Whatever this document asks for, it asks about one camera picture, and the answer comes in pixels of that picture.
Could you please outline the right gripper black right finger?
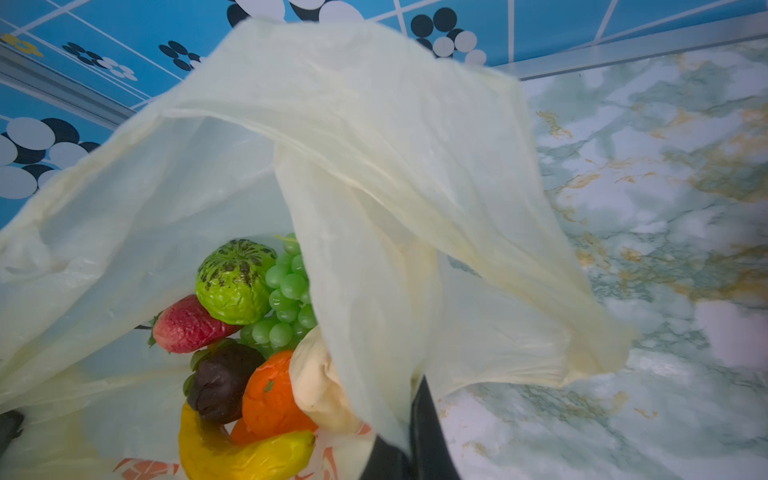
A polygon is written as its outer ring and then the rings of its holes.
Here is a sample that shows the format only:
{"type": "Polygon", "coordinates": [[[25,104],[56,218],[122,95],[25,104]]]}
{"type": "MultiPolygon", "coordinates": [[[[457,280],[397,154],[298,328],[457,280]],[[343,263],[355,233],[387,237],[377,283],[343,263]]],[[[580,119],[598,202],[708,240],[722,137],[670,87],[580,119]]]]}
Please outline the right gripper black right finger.
{"type": "Polygon", "coordinates": [[[410,445],[405,451],[377,436],[362,480],[459,480],[426,378],[411,405],[410,445]]]}

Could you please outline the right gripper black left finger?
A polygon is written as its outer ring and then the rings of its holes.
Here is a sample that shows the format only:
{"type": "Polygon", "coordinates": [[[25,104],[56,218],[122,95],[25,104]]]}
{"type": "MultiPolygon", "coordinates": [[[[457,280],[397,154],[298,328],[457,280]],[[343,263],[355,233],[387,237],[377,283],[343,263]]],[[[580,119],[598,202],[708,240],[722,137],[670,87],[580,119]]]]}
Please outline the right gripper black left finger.
{"type": "Polygon", "coordinates": [[[10,444],[21,435],[23,423],[24,415],[17,410],[0,415],[0,456],[3,456],[10,444]]]}

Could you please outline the fake orange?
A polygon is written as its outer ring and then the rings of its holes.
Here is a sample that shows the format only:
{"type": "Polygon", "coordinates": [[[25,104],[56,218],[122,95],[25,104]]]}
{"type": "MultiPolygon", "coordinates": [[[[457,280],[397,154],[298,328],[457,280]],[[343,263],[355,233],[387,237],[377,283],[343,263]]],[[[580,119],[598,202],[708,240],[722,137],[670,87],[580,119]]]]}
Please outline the fake orange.
{"type": "Polygon", "coordinates": [[[289,350],[272,355],[251,375],[242,400],[242,418],[231,432],[236,444],[318,429],[294,399],[289,372],[293,353],[289,350]]]}

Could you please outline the translucent yellowish plastic bag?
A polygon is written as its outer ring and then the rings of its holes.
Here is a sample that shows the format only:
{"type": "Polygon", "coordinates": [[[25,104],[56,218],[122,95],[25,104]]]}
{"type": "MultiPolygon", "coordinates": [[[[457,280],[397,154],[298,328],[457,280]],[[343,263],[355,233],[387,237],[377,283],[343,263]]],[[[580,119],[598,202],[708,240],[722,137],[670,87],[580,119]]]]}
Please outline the translucent yellowish plastic bag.
{"type": "Polygon", "coordinates": [[[293,231],[353,411],[407,449],[419,381],[561,387],[621,369],[544,193],[519,81],[374,23],[240,23],[63,164],[1,232],[5,479],[177,462],[189,370],[139,326],[233,239],[293,231]]]}

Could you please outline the fake green grapes bunch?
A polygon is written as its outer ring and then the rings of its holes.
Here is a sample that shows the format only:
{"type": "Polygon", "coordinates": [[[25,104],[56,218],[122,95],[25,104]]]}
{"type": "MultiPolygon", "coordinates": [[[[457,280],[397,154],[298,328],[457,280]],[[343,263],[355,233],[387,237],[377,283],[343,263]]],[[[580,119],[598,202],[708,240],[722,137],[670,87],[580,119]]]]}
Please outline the fake green grapes bunch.
{"type": "Polygon", "coordinates": [[[283,252],[266,272],[268,311],[245,326],[238,342],[264,358],[294,350],[317,326],[310,296],[310,280],[294,233],[279,236],[283,252]]]}

